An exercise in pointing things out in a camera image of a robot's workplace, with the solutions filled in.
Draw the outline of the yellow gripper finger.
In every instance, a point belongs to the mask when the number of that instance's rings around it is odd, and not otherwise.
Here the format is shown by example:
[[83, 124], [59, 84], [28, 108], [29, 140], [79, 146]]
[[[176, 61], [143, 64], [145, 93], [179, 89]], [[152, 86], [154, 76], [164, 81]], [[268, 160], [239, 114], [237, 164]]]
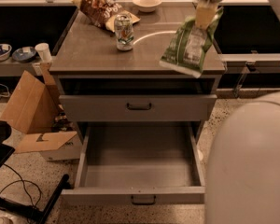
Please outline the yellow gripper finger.
[[195, 25], [206, 30], [217, 13], [218, 3], [200, 0], [196, 7]]

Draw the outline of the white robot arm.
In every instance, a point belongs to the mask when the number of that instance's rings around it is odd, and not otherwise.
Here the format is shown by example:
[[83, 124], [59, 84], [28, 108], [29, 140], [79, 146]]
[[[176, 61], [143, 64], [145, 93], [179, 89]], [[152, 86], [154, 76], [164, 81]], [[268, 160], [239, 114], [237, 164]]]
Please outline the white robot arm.
[[240, 106], [217, 130], [204, 224], [280, 224], [280, 91]]

